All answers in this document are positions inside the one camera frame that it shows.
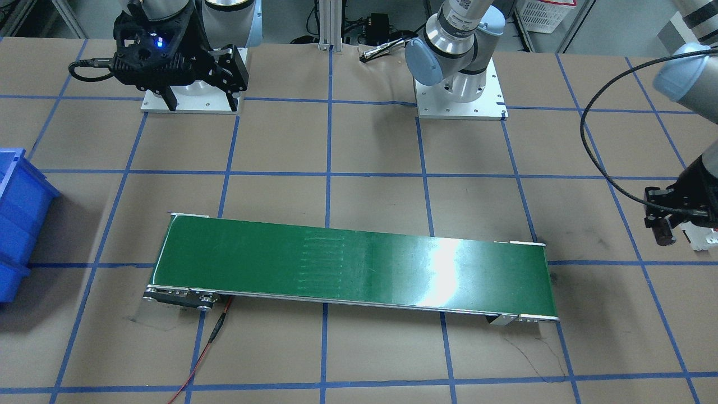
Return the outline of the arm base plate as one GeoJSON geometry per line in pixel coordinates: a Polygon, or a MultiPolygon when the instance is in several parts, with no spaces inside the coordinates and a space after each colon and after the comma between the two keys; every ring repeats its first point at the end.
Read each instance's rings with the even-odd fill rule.
{"type": "Polygon", "coordinates": [[[509,117],[494,59],[481,74],[457,72],[437,85],[415,80],[419,118],[434,120],[507,120],[509,117]]]}
{"type": "Polygon", "coordinates": [[[231,110],[227,94],[202,80],[191,85],[173,85],[177,108],[170,111],[164,100],[157,94],[147,90],[141,103],[142,112],[147,113],[219,113],[239,115],[243,107],[244,92],[233,94],[237,109],[231,110]]]}

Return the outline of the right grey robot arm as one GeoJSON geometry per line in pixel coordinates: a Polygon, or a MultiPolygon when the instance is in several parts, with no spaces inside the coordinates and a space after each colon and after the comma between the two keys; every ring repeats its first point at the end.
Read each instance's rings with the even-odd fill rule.
{"type": "Polygon", "coordinates": [[[121,1],[109,70],[153,113],[238,113],[259,1],[121,1]]]}

